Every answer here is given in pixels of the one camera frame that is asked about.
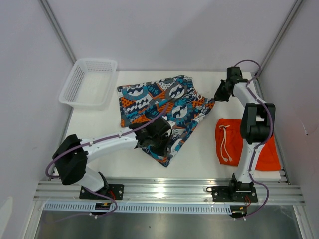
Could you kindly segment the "patterned multicolour shorts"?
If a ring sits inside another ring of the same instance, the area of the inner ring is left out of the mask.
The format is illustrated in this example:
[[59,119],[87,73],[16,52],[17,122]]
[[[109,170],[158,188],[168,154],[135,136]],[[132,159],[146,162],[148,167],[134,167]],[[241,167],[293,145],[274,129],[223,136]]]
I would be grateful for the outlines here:
[[142,151],[159,164],[168,167],[196,127],[214,107],[214,99],[199,94],[193,79],[185,75],[117,87],[121,127],[146,123],[165,113],[162,118],[171,125],[171,139],[166,155],[161,156],[150,146]]

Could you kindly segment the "orange shorts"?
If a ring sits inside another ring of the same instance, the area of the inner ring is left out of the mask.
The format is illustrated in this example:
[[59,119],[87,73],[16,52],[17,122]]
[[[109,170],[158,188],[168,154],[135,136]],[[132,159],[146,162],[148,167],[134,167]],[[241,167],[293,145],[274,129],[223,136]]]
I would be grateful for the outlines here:
[[[237,167],[243,150],[243,139],[240,135],[240,119],[220,118],[215,128],[216,154],[220,164]],[[281,165],[275,146],[275,137],[262,149],[256,170],[279,171]]]

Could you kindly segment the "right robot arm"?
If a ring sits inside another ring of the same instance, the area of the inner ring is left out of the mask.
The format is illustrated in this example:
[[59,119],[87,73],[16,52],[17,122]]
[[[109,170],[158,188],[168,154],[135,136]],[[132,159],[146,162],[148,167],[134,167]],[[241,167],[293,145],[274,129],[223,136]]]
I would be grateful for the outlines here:
[[249,84],[249,80],[243,78],[240,68],[232,66],[227,68],[226,79],[221,80],[214,94],[215,101],[227,102],[230,97],[236,97],[244,107],[240,125],[243,149],[238,168],[227,189],[228,197],[233,201],[239,201],[246,192],[253,190],[253,174],[259,155],[274,132],[275,105],[257,96]]

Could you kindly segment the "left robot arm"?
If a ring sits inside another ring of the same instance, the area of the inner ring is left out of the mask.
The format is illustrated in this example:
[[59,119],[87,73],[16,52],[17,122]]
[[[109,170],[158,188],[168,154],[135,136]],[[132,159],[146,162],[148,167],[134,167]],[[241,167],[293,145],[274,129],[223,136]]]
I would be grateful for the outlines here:
[[85,193],[103,199],[110,195],[111,187],[103,173],[92,170],[88,163],[115,151],[136,148],[146,148],[165,157],[172,133],[169,122],[159,117],[97,139],[79,139],[73,134],[66,137],[52,159],[63,185],[79,184]]

